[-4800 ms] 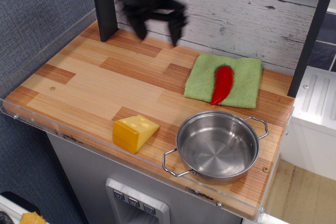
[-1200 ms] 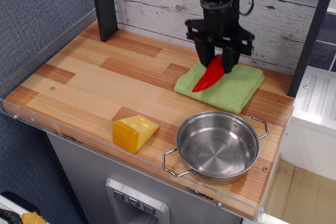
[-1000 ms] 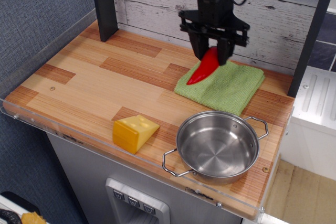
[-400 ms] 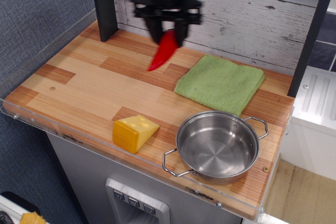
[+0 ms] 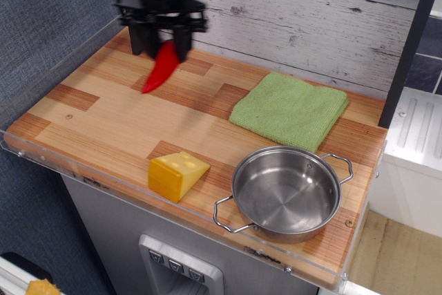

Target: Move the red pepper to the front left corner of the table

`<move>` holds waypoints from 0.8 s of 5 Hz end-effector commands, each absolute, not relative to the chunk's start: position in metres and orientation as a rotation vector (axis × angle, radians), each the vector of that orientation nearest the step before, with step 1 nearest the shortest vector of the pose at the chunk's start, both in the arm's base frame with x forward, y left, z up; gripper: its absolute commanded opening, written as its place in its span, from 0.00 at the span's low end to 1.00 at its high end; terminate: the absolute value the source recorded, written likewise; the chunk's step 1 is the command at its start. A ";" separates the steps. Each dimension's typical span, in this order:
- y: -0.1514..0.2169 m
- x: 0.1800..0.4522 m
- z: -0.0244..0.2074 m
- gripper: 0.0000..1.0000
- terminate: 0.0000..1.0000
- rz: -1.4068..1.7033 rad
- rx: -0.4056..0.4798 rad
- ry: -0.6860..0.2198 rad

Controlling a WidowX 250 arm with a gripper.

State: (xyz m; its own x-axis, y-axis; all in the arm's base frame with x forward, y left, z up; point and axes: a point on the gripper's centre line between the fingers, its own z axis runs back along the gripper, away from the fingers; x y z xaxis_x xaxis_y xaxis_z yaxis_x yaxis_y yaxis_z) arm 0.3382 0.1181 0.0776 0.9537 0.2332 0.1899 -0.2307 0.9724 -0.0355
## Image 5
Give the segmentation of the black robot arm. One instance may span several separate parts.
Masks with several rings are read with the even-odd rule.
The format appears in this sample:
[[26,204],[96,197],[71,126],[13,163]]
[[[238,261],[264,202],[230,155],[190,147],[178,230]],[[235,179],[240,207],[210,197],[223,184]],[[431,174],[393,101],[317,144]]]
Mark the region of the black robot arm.
[[193,33],[207,30],[206,5],[198,0],[116,0],[115,6],[119,22],[135,32],[142,50],[153,59],[162,45],[161,30],[172,32],[180,63],[192,49]]

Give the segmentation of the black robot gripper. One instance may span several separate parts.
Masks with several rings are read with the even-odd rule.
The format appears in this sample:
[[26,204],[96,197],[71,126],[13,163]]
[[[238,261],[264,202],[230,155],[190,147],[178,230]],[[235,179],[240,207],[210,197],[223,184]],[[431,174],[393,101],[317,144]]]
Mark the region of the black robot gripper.
[[119,20],[124,26],[146,29],[146,50],[152,59],[160,49],[159,29],[173,30],[175,51],[185,61],[192,48],[192,32],[206,32],[206,6],[198,0],[116,0]]

